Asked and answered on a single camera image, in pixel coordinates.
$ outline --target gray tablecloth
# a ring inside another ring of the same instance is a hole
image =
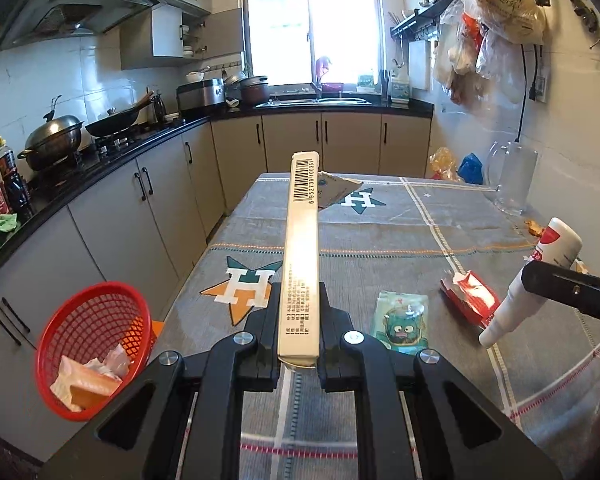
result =
[[[319,214],[320,280],[331,304],[368,333],[382,290],[426,294],[429,346],[573,475],[600,402],[600,322],[548,302],[485,350],[478,329],[446,306],[440,278],[475,270],[502,298],[536,239],[484,187],[356,178],[359,192]],[[154,355],[206,351],[240,330],[249,308],[266,305],[267,276],[280,281],[287,190],[288,174],[263,174],[251,187],[175,301]],[[230,292],[237,304],[226,303]],[[242,431],[241,478],[357,477],[353,394],[322,393],[315,373],[286,370],[275,393],[246,394]]]

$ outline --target rice cooker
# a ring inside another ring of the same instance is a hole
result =
[[[178,111],[185,119],[197,119],[224,107],[224,82],[222,79],[203,79],[179,86],[176,90]]]

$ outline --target window frame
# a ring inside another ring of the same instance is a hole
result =
[[[309,11],[309,46],[311,53],[311,74],[312,81],[316,81],[315,74],[315,49],[314,49],[314,24],[313,24],[313,12],[311,0],[308,0],[308,11]],[[381,0],[374,0],[374,12],[376,14],[376,23],[378,24],[378,71],[384,68],[382,55],[384,49],[384,21],[382,20],[382,8]],[[253,63],[251,60],[251,31],[249,27],[249,0],[242,0],[242,15],[244,20],[244,43],[245,43],[245,56],[249,66],[253,69]],[[314,90],[310,86],[310,81],[296,84],[285,84],[271,86],[272,94],[297,94],[297,93],[310,93],[314,94]],[[346,83],[343,90],[345,92],[355,92],[355,83]]]

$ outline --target cartoon face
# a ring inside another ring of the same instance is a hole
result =
[[[384,316],[384,332],[392,344],[413,345],[422,336],[422,318],[406,308],[394,308]]]

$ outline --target red plastic basket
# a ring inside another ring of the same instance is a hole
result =
[[[144,298],[124,283],[104,282],[85,288],[49,320],[36,351],[36,384],[45,404],[62,418],[81,422],[98,413],[138,375],[155,342]],[[120,343],[132,361],[116,392],[88,410],[74,413],[51,392],[63,355],[85,364],[101,361]]]

